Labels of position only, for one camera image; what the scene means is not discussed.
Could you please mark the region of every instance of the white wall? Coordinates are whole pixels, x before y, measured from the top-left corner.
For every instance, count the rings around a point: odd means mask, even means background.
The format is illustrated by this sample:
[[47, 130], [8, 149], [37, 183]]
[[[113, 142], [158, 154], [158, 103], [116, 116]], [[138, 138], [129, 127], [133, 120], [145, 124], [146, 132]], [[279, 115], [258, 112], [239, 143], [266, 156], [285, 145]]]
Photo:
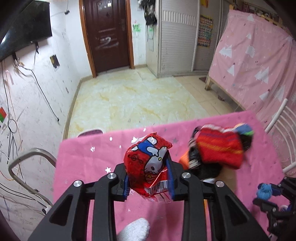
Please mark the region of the white wall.
[[66, 16], [66, 32], [70, 39], [71, 53], [80, 78], [92, 75], [85, 49], [79, 13], [79, 1], [69, 0], [70, 13]]
[[[62, 140], [64, 125], [67, 118], [68, 110], [76, 91], [77, 85], [82, 73], [87, 74], [84, 69], [79, 69], [73, 61], [73, 51], [71, 51], [70, 40], [71, 33], [67, 29], [66, 10], [67, 2], [51, 2], [50, 16], [53, 36], [47, 40], [39, 42], [39, 54], [36, 55], [36, 64], [34, 73], [43, 89], [48, 101], [50, 102], [59, 122], [53, 116], [44, 97], [42, 96], [36, 81], [29, 71], [23, 71], [23, 75], [14, 72], [12, 66], [12, 57], [5, 59], [6, 69], [11, 73], [14, 85], [9, 81], [12, 103], [14, 105], [15, 116], [22, 140], [22, 150], [28, 150], [33, 147], [43, 148], [57, 155], [59, 144]], [[31, 45], [17, 52], [17, 57], [25, 64], [27, 68], [32, 68], [34, 61], [35, 46]], [[56, 54], [60, 67], [54, 70], [50, 56]], [[4, 86], [0, 80], [0, 96], [6, 102]], [[14, 118], [11, 104], [9, 105], [11, 118]], [[8, 148], [8, 128], [5, 130], [1, 124], [0, 129], [0, 149], [7, 154]], [[20, 146], [20, 138], [18, 133], [14, 134], [17, 147]], [[7, 158], [1, 153], [0, 170], [3, 174], [10, 178], [7, 171]], [[38, 189], [43, 195], [52, 201], [52, 184], [54, 177], [54, 167], [44, 158], [35, 157], [24, 161], [21, 165], [24, 178], [28, 185]], [[0, 174], [0, 183], [6, 185], [10, 189], [25, 193], [29, 193], [18, 185], [15, 181], [8, 181]], [[6, 193], [0, 189], [0, 209], [8, 221], [9, 225], [16, 235], [23, 240], [27, 240], [30, 233], [35, 229], [42, 219], [42, 215], [36, 213], [41, 212], [41, 205], [35, 201], [19, 198]], [[30, 209], [15, 203], [15, 201], [29, 205]]]
[[131, 1], [131, 29], [133, 24], [140, 24], [141, 32], [133, 32], [133, 58], [134, 65], [146, 64], [146, 21], [144, 18], [144, 10], [138, 8], [138, 0]]

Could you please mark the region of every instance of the orange object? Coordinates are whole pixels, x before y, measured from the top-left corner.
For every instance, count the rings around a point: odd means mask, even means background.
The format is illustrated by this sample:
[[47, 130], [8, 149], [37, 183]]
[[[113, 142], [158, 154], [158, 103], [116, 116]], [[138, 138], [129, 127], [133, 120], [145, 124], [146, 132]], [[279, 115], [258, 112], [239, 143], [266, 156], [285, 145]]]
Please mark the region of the orange object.
[[185, 154], [181, 156], [179, 163], [182, 164], [184, 170], [189, 169], [189, 151], [185, 152]]

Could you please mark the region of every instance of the white wardrobe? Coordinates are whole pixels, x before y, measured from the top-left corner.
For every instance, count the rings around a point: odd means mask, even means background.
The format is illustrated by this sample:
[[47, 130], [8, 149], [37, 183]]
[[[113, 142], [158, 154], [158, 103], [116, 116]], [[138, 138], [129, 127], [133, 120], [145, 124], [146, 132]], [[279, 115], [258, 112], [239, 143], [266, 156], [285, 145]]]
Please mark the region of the white wardrobe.
[[[220, 29], [223, 31], [229, 4], [209, 0], [156, 0], [158, 23], [146, 31], [146, 62], [157, 77], [207, 74]], [[199, 16], [213, 19], [210, 48], [197, 46]]]

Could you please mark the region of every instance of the brown door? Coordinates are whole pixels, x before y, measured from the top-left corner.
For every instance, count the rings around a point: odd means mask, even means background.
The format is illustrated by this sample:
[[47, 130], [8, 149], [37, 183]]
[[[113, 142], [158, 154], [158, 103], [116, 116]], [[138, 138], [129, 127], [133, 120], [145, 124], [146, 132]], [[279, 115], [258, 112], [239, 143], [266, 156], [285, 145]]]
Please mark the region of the brown door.
[[85, 0], [84, 4], [96, 71], [129, 66], [125, 0]]

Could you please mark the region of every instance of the wooden bed frame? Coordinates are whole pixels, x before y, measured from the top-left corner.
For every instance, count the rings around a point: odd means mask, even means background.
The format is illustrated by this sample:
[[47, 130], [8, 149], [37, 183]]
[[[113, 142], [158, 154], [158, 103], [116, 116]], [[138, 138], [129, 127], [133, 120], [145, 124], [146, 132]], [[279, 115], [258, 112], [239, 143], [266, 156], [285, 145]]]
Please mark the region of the wooden bed frame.
[[215, 85], [217, 85], [221, 90], [223, 90], [224, 91], [224, 93], [225, 94], [227, 94], [240, 108], [242, 108], [243, 110], [246, 110], [237, 100], [235, 100], [227, 91], [225, 91], [224, 90], [224, 88], [223, 87], [221, 87], [221, 85], [219, 85], [213, 78], [211, 78], [210, 76], [209, 76], [209, 74], [207, 74], [207, 78], [206, 78], [206, 80], [205, 80], [205, 90], [210, 90], [211, 89], [211, 86], [212, 86], [212, 84], [215, 84]]
[[[238, 6], [234, 6], [234, 5], [229, 5], [229, 9], [230, 10], [233, 10], [233, 9], [237, 9], [237, 10], [239, 10], [239, 6], [241, 6], [242, 7], [242, 4], [243, 4], [244, 2], [243, 1], [239, 1], [239, 4], [238, 4]], [[279, 22], [276, 22], [276, 21], [274, 21], [273, 19], [271, 19], [271, 18], [269, 18], [269, 17], [266, 17], [265, 15], [261, 15], [260, 17], [262, 17], [262, 18], [264, 18], [265, 20], [267, 20], [267, 21], [269, 21], [271, 24], [273, 24], [273, 25], [276, 25], [276, 26], [278, 26], [278, 27], [280, 27], [280, 28], [282, 28], [283, 30], [285, 30], [290, 36], [292, 36], [292, 34], [291, 34], [291, 32], [288, 30], [288, 28], [286, 28], [285, 26], [283, 26], [282, 24], [283, 24], [283, 21], [282, 21], [282, 19], [280, 18], [279, 19]], [[221, 90], [223, 90], [224, 91], [224, 93], [225, 94], [227, 94], [240, 108], [242, 108], [243, 110], [246, 110], [237, 100], [235, 100], [226, 90], [224, 90], [224, 88], [223, 87], [221, 87], [213, 78], [211, 78], [210, 76], [209, 76], [209, 74], [207, 74], [207, 78], [206, 78], [206, 85], [205, 85], [205, 90], [210, 90], [211, 89], [211, 86], [212, 86], [212, 84], [215, 84], [215, 85], [217, 85]]]

